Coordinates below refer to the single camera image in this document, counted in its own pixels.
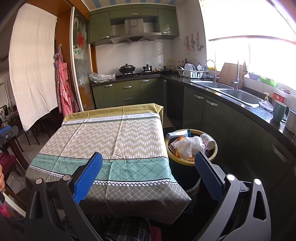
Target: range hood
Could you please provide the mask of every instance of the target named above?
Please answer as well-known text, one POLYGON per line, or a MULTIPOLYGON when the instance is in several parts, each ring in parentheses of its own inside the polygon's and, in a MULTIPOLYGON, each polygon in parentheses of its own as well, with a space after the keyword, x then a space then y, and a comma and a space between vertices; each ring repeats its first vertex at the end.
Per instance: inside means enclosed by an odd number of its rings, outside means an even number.
POLYGON ((155 33, 153 23, 144 23, 143 18, 124 20, 125 34, 111 36, 112 43, 155 41, 161 33, 155 33))

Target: white sheet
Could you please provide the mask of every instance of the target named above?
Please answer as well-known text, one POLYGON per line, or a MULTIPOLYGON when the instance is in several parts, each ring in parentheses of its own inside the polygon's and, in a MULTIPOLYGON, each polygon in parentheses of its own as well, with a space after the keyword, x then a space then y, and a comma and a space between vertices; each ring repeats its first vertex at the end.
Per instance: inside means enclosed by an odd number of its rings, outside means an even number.
POLYGON ((9 48, 9 73, 24 130, 57 107, 54 32, 57 17, 31 4, 18 11, 9 48))

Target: red container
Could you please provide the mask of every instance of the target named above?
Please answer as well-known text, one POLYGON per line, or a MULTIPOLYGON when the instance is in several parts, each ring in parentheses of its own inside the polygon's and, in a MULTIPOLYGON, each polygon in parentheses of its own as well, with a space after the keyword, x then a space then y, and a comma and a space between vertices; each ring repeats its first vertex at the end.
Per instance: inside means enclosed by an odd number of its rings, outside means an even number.
POLYGON ((285 97, 280 95, 279 93, 273 91, 273 95, 272 95, 272 105, 274 105, 274 101, 277 100, 279 102, 284 102, 285 97))

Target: stainless steel sink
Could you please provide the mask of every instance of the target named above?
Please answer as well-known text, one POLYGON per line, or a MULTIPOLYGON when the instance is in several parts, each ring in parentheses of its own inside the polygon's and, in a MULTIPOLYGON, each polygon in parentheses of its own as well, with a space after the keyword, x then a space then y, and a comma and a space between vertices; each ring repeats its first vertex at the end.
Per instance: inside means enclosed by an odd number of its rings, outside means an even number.
POLYGON ((211 81, 200 81, 200 80, 191 80, 190 82, 194 84, 202 85, 208 88, 214 88, 214 89, 233 89, 233 87, 231 86, 224 85, 218 82, 214 83, 211 81))
POLYGON ((220 89, 219 92, 222 92, 225 95, 228 95, 232 97, 233 99, 236 99, 243 104, 250 106, 250 107, 258 107, 259 102, 263 101, 262 99, 251 95, 247 92, 244 92, 242 90, 226 90, 226 89, 220 89))

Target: tissue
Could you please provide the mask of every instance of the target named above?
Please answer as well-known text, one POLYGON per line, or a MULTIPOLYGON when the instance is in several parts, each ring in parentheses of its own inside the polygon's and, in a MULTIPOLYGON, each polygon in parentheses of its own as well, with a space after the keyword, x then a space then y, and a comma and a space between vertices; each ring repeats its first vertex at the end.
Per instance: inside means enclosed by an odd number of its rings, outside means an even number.
POLYGON ((205 144, 200 137, 185 137, 183 140, 172 143, 172 146, 178 150, 180 158, 185 161, 205 149, 205 144))

